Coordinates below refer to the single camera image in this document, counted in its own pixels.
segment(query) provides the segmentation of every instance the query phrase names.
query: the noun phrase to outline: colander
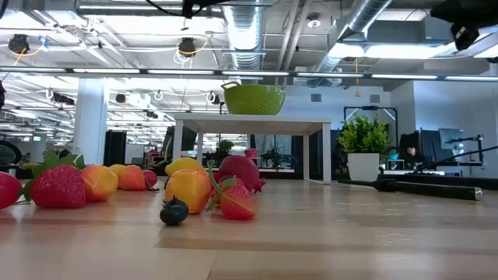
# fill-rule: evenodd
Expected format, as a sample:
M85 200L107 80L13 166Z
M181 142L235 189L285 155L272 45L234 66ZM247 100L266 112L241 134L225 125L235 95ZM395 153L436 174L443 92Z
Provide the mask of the colander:
M221 87L231 114L276 115L286 98L286 93L277 86L228 82Z

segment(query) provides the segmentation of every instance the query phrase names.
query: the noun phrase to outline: air duct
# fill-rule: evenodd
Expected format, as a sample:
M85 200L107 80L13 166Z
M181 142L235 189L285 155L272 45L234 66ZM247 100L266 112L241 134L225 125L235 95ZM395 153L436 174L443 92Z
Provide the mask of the air duct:
M366 40L368 28L375 19L391 4L392 0L355 0L351 12L347 16L334 21L329 33L329 52L321 62L313 68L314 72L332 72L343 58L330 56L330 51L338 40L359 37ZM308 81L309 87L329 86L331 83L323 79Z
M254 4L262 0L251 1ZM261 67L261 34L263 30L263 7L223 6L228 23L230 48L235 51L254 51L249 54L232 54L233 67L238 70L259 70Z

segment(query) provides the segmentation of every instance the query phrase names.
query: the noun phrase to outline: desk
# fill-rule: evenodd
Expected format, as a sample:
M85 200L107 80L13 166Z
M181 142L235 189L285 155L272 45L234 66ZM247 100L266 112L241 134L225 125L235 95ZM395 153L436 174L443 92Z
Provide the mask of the desk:
M295 135L303 136L303 175L310 179L310 135L323 129L330 131L332 119L324 117L280 117L256 115L189 114L174 115L173 160L181 155L183 126L198 133L198 147L202 147L204 133L239 133L249 135ZM323 133L324 184L331 183L330 133ZM197 149L197 160L202 161L202 149Z

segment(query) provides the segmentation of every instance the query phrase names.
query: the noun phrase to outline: red strawberry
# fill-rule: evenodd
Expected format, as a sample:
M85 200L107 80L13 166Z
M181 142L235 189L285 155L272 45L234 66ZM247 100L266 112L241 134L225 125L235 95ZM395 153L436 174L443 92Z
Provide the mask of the red strawberry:
M32 183L30 196L45 208L81 208L86 198L79 170L68 164L42 172Z
M221 212L227 219L248 220L252 219L258 213L258 205L251 197L241 179L235 176L232 179L224 180L221 187L214 181L212 175L213 161L209 161L209 177L211 183L218 191L218 194L211 200L208 211L213 210L216 202L219 200Z
M16 203L23 185L14 176L0 172L0 210Z

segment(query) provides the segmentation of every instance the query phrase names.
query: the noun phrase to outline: potted plant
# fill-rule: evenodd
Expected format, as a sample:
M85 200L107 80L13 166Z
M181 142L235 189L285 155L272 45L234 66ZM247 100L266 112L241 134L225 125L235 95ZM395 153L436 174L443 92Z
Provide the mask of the potted plant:
M229 154L230 151L232 150L233 146L234 146L234 144L232 141L222 140L221 142L219 142L219 145L218 145L219 152Z
M369 122L368 117L355 114L351 121L343 122L339 143L348 153L348 170L351 180L375 181L379 174L379 154L388 147L385 125Z

